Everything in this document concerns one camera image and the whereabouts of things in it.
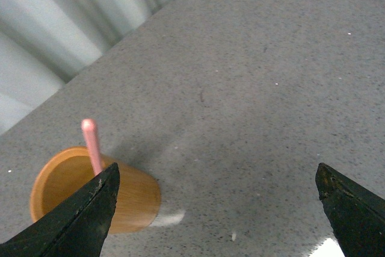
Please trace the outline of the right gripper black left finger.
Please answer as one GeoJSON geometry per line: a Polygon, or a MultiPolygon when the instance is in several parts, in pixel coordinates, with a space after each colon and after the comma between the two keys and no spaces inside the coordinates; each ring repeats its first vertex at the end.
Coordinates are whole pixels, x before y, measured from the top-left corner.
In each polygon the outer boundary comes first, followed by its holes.
{"type": "Polygon", "coordinates": [[[1,244],[1,256],[99,256],[116,211],[117,163],[1,244]]]}

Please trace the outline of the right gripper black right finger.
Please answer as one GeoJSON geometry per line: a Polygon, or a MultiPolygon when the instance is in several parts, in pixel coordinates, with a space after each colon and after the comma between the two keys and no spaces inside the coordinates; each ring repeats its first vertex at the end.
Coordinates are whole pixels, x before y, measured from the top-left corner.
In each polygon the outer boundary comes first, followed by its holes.
{"type": "Polygon", "coordinates": [[[345,256],[384,256],[384,199],[325,163],[315,183],[345,256]]]}

